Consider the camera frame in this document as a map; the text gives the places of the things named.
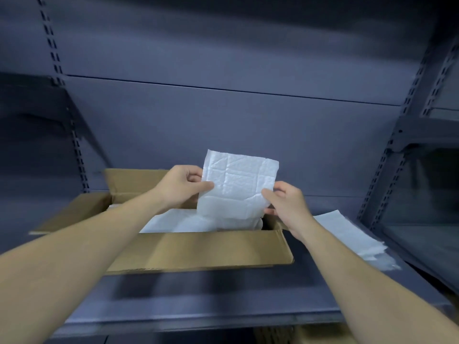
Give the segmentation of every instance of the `open cardboard box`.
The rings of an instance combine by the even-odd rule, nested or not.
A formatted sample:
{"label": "open cardboard box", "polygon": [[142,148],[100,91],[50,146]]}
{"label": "open cardboard box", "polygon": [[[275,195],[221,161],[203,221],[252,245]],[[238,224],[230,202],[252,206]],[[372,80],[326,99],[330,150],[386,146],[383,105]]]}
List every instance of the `open cardboard box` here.
{"label": "open cardboard box", "polygon": [[[104,212],[158,184],[167,170],[106,169],[110,193],[84,193],[30,234],[48,234]],[[185,202],[181,208],[195,209]],[[293,255],[285,241],[284,225],[265,215],[260,231],[140,233],[123,250],[107,274],[179,272],[216,268],[290,264]]]}

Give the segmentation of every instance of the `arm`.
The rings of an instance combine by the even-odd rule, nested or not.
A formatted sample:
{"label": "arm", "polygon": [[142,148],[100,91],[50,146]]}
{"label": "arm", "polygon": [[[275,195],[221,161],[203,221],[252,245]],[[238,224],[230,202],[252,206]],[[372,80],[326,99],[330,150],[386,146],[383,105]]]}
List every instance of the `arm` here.
{"label": "arm", "polygon": [[457,343],[459,328],[417,295],[367,264],[309,212],[301,190],[276,182],[263,196],[311,253],[359,343]]}
{"label": "arm", "polygon": [[201,176],[175,166],[145,194],[1,255],[1,342],[46,340],[155,214],[213,188]]}

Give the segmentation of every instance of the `person's left hand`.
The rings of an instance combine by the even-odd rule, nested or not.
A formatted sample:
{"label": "person's left hand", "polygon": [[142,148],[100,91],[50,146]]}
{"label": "person's left hand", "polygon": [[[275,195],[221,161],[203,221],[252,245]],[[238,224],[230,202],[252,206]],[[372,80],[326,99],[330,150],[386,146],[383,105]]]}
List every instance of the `person's left hand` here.
{"label": "person's left hand", "polygon": [[176,165],[152,189],[164,205],[164,210],[174,208],[199,192],[210,191],[212,181],[201,181],[202,169],[194,165]]}

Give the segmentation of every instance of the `forearm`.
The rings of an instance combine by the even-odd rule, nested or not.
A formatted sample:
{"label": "forearm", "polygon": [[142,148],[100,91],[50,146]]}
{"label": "forearm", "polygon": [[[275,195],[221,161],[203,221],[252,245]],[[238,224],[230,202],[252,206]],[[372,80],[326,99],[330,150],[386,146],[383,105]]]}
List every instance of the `forearm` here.
{"label": "forearm", "polygon": [[456,343],[452,321],[354,254],[312,217],[302,241],[360,343]]}
{"label": "forearm", "polygon": [[2,342],[44,341],[162,209],[150,191],[0,256]]}

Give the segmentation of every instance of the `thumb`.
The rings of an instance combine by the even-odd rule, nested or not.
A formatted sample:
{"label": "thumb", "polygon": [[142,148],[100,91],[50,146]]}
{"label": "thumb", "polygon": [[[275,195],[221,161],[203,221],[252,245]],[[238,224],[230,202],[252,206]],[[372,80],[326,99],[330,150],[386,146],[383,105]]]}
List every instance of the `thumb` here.
{"label": "thumb", "polygon": [[270,202],[274,207],[276,207],[276,204],[279,203],[279,196],[277,196],[273,191],[267,188],[263,188],[261,190],[261,195],[268,201]]}
{"label": "thumb", "polygon": [[210,191],[211,189],[215,187],[212,181],[193,182],[190,184],[195,194],[200,193],[200,192]]}

